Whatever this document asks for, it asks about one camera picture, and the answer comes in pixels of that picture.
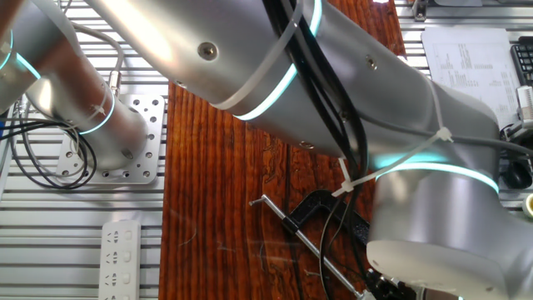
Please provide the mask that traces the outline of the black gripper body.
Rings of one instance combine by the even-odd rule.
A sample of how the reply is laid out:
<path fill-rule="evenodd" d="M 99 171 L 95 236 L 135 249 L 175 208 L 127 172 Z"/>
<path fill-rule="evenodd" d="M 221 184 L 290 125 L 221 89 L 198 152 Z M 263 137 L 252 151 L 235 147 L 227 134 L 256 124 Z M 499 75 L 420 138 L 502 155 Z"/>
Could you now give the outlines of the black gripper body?
<path fill-rule="evenodd" d="M 366 271 L 365 278 L 367 289 L 377 300 L 416 300 L 417 294 L 411 287 L 387 279 L 372 268 Z"/>

